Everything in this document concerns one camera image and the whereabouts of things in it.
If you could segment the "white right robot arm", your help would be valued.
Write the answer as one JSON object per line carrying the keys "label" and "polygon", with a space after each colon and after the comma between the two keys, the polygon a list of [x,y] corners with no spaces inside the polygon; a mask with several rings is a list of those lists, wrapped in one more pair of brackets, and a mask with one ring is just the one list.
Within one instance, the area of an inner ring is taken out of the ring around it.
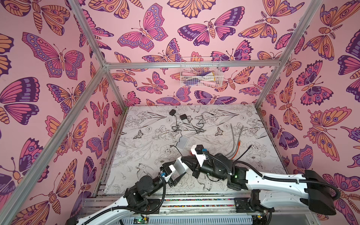
{"label": "white right robot arm", "polygon": [[[265,173],[246,162],[233,161],[220,153],[212,155],[205,149],[195,151],[191,156],[179,157],[174,167],[180,175],[191,172],[198,178],[203,173],[226,180],[227,187],[232,190],[257,191],[256,203],[263,208],[275,208],[277,204],[284,206],[295,201],[312,212],[335,215],[335,201],[340,198],[338,188],[313,170],[306,170],[303,174]],[[265,194],[259,193],[261,190],[280,193],[280,200],[265,197]]]}

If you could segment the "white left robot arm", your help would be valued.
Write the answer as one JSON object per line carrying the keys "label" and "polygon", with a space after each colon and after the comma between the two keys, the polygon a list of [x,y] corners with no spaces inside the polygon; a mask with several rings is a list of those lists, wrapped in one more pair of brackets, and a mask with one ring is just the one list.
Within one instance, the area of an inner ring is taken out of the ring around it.
{"label": "white left robot arm", "polygon": [[189,167],[180,159],[165,163],[158,177],[143,176],[134,186],[125,191],[124,196],[113,204],[89,216],[71,217],[67,225],[111,225],[133,214],[149,215],[159,212],[167,192],[167,185],[175,186]]}

